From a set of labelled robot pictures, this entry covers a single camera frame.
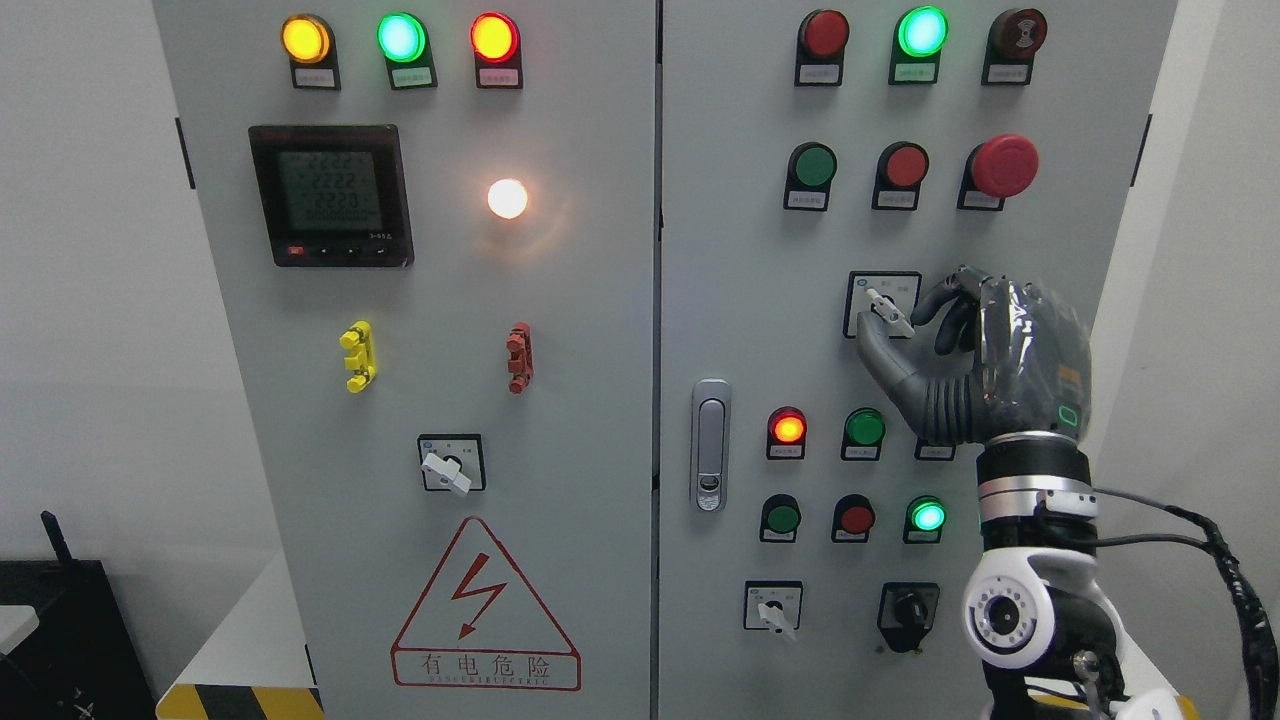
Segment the black cable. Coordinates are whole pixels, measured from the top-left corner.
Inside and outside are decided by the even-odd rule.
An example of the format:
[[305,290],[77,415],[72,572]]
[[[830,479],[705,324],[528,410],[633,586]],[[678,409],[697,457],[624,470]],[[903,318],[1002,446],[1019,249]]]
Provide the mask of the black cable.
[[1276,697],[1280,696],[1280,653],[1276,651],[1275,633],[1271,630],[1266,606],[1240,571],[1240,561],[1231,555],[1231,548],[1226,544],[1217,523],[1199,512],[1165,505],[1132,492],[1098,487],[1093,491],[1164,510],[1201,528],[1206,539],[1199,543],[1201,550],[1213,557],[1240,624],[1240,655],[1244,661],[1244,679],[1249,688],[1249,716],[1253,720],[1272,720],[1276,712]]

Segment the illuminated red light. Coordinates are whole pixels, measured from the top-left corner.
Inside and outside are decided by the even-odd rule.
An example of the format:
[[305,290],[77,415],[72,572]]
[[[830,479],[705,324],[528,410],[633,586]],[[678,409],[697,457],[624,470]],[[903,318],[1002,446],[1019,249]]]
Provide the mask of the illuminated red light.
[[782,407],[769,418],[769,434],[777,442],[794,443],[804,439],[808,424],[804,413],[795,407]]

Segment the gray metal panel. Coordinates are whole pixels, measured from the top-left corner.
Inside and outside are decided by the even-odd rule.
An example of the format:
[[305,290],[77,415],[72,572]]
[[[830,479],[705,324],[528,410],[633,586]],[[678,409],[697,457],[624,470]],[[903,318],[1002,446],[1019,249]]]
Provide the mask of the gray metal panel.
[[[925,287],[961,261],[1042,279],[1085,319],[1097,307],[1174,0],[1044,0],[1050,23],[1028,87],[982,87],[983,44],[1000,1],[943,5],[951,37],[941,81],[886,83],[909,3],[850,1],[844,87],[795,88],[796,28],[813,5],[667,0],[663,63],[662,519],[659,708],[664,717],[965,717],[987,696],[964,644],[960,593],[980,547],[973,460],[913,459],[914,437],[841,337],[847,273],[919,270]],[[1004,132],[1041,154],[1034,184],[1004,213],[957,211],[964,161]],[[922,143],[931,169],[915,213],[870,210],[881,151]],[[827,213],[782,209],[786,161],[805,141],[837,154]],[[932,328],[923,333],[932,338]],[[927,354],[929,342],[914,343]],[[735,409],[723,511],[687,489],[694,383],[724,378]],[[765,420],[809,419],[801,461],[764,459]],[[838,459],[845,416],[888,420],[878,462]],[[756,541],[773,493],[804,512],[795,544]],[[876,505],[868,544],[833,544],[836,501]],[[937,546],[901,542],[908,502],[941,497]],[[803,580],[797,644],[742,629],[744,580]],[[936,582],[941,607],[920,655],[882,650],[881,587]]]
[[[653,4],[504,4],[522,91],[475,87],[467,31],[494,9],[475,0],[155,8],[326,716],[648,716]],[[388,87],[375,28],[393,9],[425,23],[440,87]],[[340,92],[291,87],[279,28],[296,12],[333,27]],[[246,137],[271,123],[396,123],[416,263],[275,268]],[[531,193],[511,224],[484,204],[506,176]],[[352,396],[338,336],[357,319],[380,374]],[[518,397],[517,320],[536,363]],[[449,432],[484,436],[485,492],[422,491],[416,438]],[[392,642],[468,515],[581,652],[581,692],[393,683]]]

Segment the red terminal connector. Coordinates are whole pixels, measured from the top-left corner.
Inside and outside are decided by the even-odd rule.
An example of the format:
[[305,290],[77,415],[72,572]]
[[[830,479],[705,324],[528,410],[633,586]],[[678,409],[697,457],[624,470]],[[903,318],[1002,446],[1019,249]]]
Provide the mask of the red terminal connector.
[[525,392],[529,383],[534,380],[534,341],[527,323],[516,323],[507,334],[507,372],[511,373],[511,383],[507,389],[512,395]]

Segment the digital power meter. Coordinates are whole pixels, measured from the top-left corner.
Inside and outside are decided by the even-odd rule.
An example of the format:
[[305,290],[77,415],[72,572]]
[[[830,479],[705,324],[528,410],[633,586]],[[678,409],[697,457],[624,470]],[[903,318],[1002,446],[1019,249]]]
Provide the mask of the digital power meter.
[[396,126],[255,126],[248,141],[276,265],[413,261]]

